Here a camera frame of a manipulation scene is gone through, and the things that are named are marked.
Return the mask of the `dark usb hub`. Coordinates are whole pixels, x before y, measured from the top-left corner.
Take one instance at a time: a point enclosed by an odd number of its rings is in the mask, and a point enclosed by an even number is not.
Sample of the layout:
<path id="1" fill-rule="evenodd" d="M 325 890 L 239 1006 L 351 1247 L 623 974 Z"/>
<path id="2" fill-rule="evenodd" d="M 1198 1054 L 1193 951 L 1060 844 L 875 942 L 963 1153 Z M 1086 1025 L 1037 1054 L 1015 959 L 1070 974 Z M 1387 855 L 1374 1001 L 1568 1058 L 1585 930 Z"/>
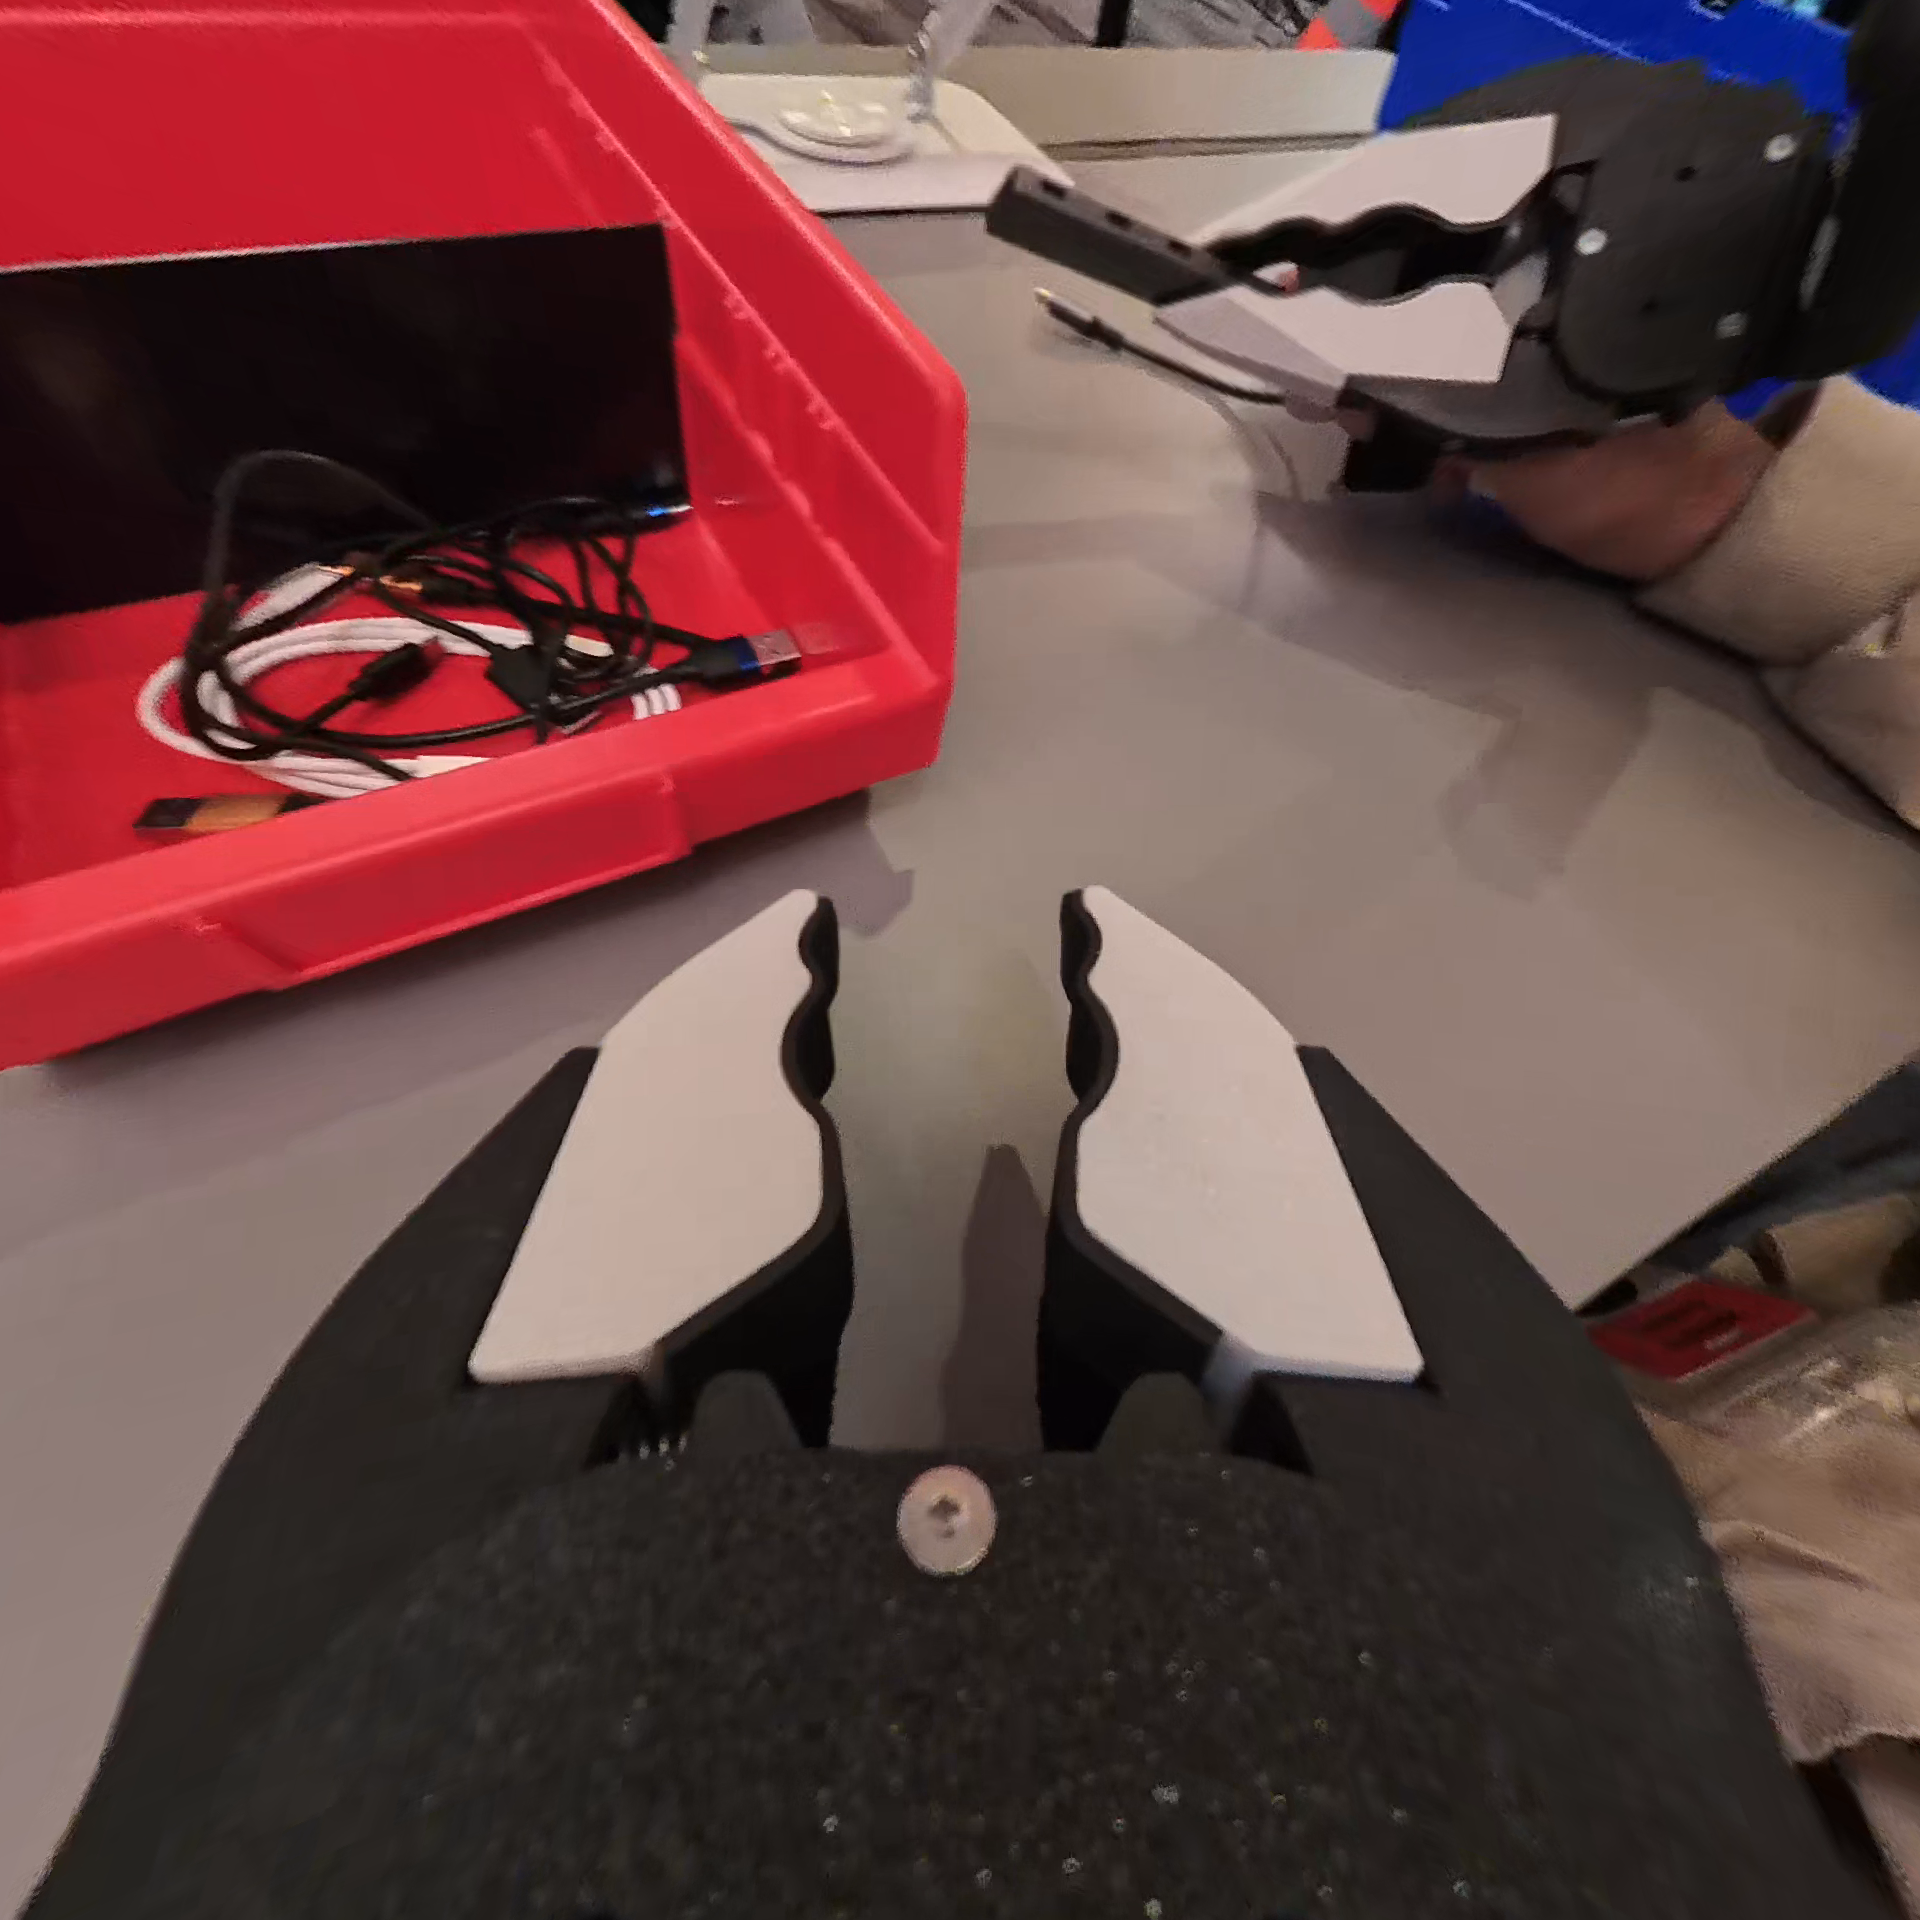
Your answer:
<path id="1" fill-rule="evenodd" d="M 983 210 L 983 225 L 1003 244 L 1149 308 L 1202 301 L 1220 290 L 1278 296 L 1274 283 L 1230 272 L 1211 249 L 1182 242 L 1030 167 L 1006 173 Z"/>

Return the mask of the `red plastic bin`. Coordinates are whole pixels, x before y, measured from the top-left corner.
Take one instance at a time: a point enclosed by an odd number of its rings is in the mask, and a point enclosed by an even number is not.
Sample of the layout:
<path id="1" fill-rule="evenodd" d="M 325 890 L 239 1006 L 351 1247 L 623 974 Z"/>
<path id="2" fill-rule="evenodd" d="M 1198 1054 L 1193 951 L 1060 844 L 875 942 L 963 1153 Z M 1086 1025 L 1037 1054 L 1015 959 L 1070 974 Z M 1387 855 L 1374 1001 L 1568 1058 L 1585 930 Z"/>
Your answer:
<path id="1" fill-rule="evenodd" d="M 188 595 L 3 623 L 3 1066 L 307 985 L 918 772 L 958 665 L 968 399 L 617 4 L 3 4 L 3 272 L 660 225 L 688 513 L 639 625 L 800 672 L 521 721 L 438 606 L 431 672 L 317 744 L 202 758 Z"/>

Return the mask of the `person's right hand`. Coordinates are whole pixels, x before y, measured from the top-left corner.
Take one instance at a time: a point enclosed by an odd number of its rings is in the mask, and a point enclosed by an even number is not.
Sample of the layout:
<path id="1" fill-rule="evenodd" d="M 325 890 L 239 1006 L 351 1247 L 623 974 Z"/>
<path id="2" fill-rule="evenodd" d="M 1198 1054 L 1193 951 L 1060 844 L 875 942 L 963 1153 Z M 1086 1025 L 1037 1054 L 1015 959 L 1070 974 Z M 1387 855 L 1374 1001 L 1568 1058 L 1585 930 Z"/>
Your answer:
<path id="1" fill-rule="evenodd" d="M 1674 424 L 1625 424 L 1594 445 L 1478 461 L 1462 474 L 1554 557 L 1653 585 L 1733 521 L 1774 458 L 1759 428 L 1711 401 Z"/>

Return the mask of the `blue plastic bin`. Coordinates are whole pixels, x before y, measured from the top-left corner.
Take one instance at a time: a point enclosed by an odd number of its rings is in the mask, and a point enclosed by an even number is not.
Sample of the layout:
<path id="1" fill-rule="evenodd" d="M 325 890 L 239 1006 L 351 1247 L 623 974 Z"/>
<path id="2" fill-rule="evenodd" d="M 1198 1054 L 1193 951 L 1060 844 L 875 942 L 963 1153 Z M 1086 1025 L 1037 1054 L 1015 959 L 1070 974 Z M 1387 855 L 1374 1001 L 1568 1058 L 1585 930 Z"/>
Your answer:
<path id="1" fill-rule="evenodd" d="M 1844 54 L 1864 4 L 1412 4 L 1378 126 L 1543 61 L 1700 61 L 1724 82 L 1785 82 L 1844 110 Z"/>

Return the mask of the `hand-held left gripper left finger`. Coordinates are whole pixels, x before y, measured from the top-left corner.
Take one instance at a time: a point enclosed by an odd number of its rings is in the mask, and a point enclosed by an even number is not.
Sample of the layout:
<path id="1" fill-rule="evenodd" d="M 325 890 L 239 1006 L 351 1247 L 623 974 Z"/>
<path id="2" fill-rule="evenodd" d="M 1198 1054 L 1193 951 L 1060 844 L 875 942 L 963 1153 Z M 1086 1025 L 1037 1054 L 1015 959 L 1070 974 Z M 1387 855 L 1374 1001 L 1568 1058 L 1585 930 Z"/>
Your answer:
<path id="1" fill-rule="evenodd" d="M 606 1033 L 466 1354 L 477 1385 L 623 1376 L 680 1432 L 714 1376 L 755 1372 L 830 1442 L 856 1294 L 836 981 L 833 902 L 786 890 Z"/>

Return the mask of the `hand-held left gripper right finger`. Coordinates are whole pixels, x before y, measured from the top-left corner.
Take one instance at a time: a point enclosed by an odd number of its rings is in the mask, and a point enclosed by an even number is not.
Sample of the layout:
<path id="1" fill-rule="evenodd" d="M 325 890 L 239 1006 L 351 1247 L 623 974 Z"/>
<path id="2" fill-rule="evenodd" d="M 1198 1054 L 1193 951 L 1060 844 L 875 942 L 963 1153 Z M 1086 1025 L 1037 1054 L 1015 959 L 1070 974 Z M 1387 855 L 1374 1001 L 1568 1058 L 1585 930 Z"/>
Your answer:
<path id="1" fill-rule="evenodd" d="M 1289 1028 L 1103 883 L 1060 898 L 1060 1126 L 1038 1304 L 1050 1449 L 1093 1449 L 1144 1376 L 1235 1427 L 1264 1376 L 1425 1376 Z"/>

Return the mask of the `black cable dark plug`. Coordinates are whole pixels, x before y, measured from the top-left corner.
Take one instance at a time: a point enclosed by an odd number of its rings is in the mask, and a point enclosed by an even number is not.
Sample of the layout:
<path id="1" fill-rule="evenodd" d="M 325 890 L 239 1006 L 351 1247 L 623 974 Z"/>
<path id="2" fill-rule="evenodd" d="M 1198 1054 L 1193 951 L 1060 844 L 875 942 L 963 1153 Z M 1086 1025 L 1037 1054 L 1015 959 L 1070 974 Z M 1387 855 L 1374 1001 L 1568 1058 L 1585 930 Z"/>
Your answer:
<path id="1" fill-rule="evenodd" d="M 356 592 L 388 592 L 410 603 L 481 606 L 533 598 L 591 606 L 601 574 L 613 595 L 638 598 L 638 541 L 687 513 L 688 499 L 677 494 L 547 494 L 358 534 L 328 557 L 325 571 L 354 581 Z"/>

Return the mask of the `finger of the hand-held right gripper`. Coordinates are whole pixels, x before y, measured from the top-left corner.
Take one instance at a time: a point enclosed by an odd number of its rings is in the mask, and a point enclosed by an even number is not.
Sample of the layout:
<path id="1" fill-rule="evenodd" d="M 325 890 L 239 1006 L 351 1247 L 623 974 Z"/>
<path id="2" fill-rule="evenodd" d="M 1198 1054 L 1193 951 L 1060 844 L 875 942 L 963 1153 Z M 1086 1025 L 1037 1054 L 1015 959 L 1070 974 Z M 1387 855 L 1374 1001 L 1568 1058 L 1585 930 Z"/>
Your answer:
<path id="1" fill-rule="evenodd" d="M 1359 296 L 1395 293 L 1420 251 L 1472 273 L 1549 177 L 1554 142 L 1554 117 L 1387 129 L 1230 205 L 1193 233 L 1193 249 L 1242 278 L 1289 267 L 1297 290 Z"/>
<path id="2" fill-rule="evenodd" d="M 1332 404 L 1348 386 L 1383 378 L 1494 386 L 1513 347 L 1513 293 L 1499 281 L 1447 278 L 1362 301 L 1329 283 L 1250 278 L 1163 301 L 1157 324 L 1281 394 Z"/>

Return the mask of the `red badge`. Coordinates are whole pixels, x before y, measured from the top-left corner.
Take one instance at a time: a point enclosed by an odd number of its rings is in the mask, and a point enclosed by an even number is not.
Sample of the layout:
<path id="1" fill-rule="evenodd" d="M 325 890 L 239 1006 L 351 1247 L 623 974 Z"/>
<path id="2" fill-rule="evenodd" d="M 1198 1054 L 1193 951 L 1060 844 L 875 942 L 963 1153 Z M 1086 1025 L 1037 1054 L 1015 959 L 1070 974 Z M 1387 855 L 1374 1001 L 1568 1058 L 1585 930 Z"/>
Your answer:
<path id="1" fill-rule="evenodd" d="M 1591 1314 L 1586 1339 L 1630 1376 L 1686 1385 L 1804 1336 L 1817 1318 L 1784 1294 L 1691 1277 Z"/>

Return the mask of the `grey desk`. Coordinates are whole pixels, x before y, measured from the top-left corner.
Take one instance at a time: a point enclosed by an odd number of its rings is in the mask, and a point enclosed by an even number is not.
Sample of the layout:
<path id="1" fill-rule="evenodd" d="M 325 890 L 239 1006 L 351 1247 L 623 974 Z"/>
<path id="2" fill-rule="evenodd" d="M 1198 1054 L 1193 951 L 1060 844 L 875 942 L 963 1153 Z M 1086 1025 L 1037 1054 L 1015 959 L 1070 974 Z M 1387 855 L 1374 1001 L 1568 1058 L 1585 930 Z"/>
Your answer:
<path id="1" fill-rule="evenodd" d="M 114 1666 L 297 1339 L 570 1043 L 836 898 L 856 1447 L 1022 1447 L 1057 898 L 1204 945 L 1585 1298 L 1917 1050 L 1917 844 L 1727 659 L 1414 499 L 1306 502 L 1044 341 L 970 223 L 846 229 L 972 404 L 944 755 L 663 874 L 3 1076 L 3 1641 Z"/>

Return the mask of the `person's right forearm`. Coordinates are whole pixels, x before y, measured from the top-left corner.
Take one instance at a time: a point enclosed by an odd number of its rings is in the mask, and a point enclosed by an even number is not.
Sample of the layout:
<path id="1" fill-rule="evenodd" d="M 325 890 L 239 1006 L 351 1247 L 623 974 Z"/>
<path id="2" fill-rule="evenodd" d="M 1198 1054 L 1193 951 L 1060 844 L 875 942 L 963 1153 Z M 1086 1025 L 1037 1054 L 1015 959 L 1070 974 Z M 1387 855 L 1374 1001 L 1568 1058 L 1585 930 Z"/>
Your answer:
<path id="1" fill-rule="evenodd" d="M 1730 521 L 1641 592 L 1753 665 L 1784 719 L 1917 826 L 1917 410 L 1828 378 Z"/>

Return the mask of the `black bin divider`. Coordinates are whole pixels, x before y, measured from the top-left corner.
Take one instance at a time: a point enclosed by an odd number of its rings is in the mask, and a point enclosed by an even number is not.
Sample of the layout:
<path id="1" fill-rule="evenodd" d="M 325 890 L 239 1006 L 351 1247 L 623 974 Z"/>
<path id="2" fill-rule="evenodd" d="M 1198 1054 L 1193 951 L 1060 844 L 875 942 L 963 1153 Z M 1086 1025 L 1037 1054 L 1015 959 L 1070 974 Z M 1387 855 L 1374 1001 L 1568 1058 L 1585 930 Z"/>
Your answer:
<path id="1" fill-rule="evenodd" d="M 660 225 L 3 272 L 3 621 L 198 585 L 222 474 L 294 450 L 422 519 L 687 497 Z"/>

